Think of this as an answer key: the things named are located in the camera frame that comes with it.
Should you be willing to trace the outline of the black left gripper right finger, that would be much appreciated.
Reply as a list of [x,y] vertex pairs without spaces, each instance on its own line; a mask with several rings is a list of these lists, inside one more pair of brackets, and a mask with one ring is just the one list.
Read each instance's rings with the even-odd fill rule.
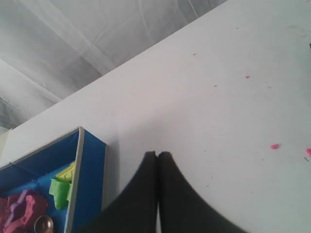
[[163,233],[243,233],[208,205],[183,176],[169,152],[157,159],[159,215]]

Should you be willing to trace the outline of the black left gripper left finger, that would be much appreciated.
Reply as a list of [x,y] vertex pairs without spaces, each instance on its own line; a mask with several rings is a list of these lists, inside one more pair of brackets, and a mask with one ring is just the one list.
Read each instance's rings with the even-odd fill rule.
[[155,233],[157,156],[148,151],[124,190],[80,233]]

